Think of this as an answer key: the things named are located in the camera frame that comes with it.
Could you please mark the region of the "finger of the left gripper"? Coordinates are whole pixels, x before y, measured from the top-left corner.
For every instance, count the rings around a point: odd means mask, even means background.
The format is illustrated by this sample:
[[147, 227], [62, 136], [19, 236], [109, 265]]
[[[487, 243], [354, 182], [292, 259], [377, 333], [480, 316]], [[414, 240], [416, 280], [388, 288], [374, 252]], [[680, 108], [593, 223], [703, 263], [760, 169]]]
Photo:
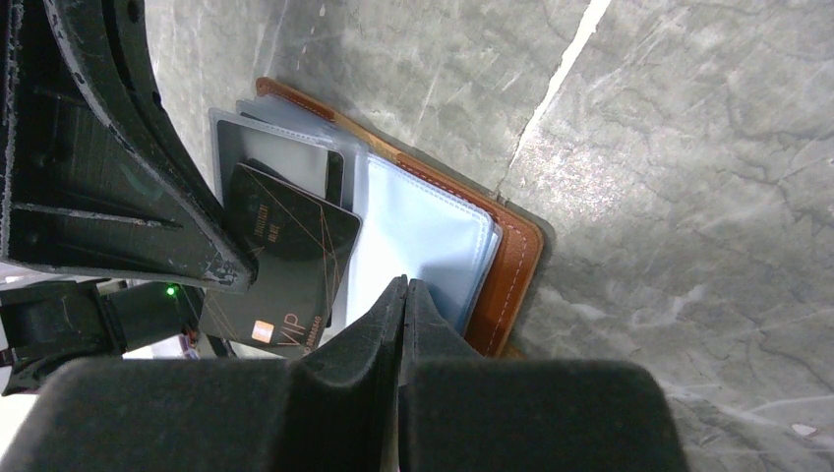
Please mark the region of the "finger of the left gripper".
[[143, 2], [2, 3], [1, 259], [231, 292], [255, 280], [163, 107]]

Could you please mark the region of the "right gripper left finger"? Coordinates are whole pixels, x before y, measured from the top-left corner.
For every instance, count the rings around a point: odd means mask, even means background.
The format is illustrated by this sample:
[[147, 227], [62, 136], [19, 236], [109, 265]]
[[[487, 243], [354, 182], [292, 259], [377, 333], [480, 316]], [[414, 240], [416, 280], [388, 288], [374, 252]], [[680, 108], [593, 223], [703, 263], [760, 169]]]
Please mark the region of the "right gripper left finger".
[[408, 281], [325, 346], [279, 359], [74, 361], [5, 471], [392, 471]]

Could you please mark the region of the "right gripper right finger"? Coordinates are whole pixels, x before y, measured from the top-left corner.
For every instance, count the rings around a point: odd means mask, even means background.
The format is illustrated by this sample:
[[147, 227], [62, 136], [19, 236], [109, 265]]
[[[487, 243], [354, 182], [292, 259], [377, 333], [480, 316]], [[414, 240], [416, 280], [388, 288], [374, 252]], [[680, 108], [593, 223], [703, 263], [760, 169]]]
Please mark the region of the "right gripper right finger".
[[644, 368], [485, 358], [440, 317], [418, 279], [404, 322], [402, 470], [687, 470], [667, 400]]

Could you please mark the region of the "brown leather card holder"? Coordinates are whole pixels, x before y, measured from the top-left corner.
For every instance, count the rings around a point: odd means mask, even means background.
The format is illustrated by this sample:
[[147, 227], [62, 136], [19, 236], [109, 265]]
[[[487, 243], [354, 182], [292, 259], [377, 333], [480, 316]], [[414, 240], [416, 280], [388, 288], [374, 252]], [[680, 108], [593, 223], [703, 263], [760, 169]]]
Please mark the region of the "brown leather card holder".
[[[299, 90], [269, 78], [256, 90], [232, 112], [210, 111], [211, 137], [214, 120], [236, 116], [339, 152], [340, 207], [361, 219], [319, 345], [406, 275], [427, 284], [441, 318], [477, 352], [498, 355], [543, 251], [538, 226]], [[226, 342], [240, 357], [282, 358]]]

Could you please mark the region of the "black VIP credit card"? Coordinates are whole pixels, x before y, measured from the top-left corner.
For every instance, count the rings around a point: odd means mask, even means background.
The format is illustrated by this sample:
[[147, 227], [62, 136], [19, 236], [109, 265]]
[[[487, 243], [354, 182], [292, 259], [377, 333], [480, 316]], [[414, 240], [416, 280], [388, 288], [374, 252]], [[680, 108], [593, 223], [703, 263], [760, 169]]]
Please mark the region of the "black VIP credit card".
[[330, 319], [360, 217], [254, 159], [235, 165], [224, 210], [256, 257], [258, 275], [243, 294], [207, 291], [200, 331], [285, 359], [304, 357]]

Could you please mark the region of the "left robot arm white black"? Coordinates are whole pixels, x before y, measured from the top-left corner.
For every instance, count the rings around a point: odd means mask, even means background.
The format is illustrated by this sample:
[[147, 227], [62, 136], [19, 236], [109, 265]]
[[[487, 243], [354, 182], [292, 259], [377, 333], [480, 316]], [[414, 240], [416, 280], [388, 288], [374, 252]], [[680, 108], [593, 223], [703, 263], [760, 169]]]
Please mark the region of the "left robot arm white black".
[[1, 391], [195, 327], [258, 264], [183, 146], [141, 1], [1, 5]]

